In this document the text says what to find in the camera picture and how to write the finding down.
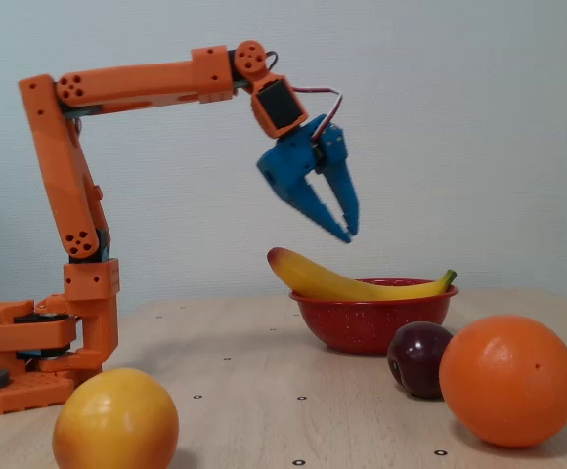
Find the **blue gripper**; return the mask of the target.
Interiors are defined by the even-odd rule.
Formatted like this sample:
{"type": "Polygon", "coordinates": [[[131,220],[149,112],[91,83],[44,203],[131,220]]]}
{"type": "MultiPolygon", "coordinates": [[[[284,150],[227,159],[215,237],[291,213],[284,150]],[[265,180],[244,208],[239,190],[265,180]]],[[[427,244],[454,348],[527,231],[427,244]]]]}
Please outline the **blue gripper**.
{"type": "Polygon", "coordinates": [[[351,242],[359,228],[359,202],[347,166],[348,150],[343,130],[329,124],[320,137],[313,138],[327,116],[320,114],[309,123],[277,139],[257,161],[257,168],[275,194],[344,243],[351,242]],[[346,232],[335,221],[307,176],[323,174],[335,196],[346,223],[346,232]]]}

